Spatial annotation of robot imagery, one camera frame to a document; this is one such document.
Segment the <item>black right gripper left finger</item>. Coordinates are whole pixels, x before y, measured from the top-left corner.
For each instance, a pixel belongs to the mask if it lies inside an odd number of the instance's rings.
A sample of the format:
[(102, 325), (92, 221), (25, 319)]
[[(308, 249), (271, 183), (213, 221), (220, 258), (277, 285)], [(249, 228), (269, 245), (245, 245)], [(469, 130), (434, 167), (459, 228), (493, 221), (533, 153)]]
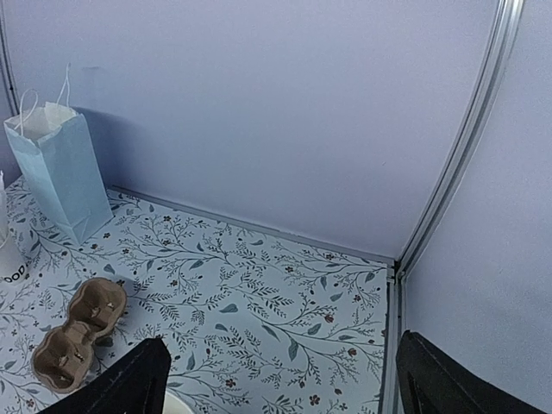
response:
[(161, 414), (170, 367), (165, 343), (145, 339), (90, 384), (41, 412)]

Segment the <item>black and white paper cup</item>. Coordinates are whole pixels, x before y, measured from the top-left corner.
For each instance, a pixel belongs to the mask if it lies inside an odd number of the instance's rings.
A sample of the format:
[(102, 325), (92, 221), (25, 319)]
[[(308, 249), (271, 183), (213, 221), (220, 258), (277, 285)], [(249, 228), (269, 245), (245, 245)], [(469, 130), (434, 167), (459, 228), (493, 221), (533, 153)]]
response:
[(165, 392), (163, 414), (194, 414), (192, 408), (182, 399), (170, 392)]

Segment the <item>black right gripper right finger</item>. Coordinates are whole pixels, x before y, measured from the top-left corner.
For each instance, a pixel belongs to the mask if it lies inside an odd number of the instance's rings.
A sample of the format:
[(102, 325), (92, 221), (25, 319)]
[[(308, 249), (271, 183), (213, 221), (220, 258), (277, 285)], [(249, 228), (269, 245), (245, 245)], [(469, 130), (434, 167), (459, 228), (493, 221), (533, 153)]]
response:
[(417, 332), (402, 335), (396, 364), (405, 413), (542, 412), (480, 379)]

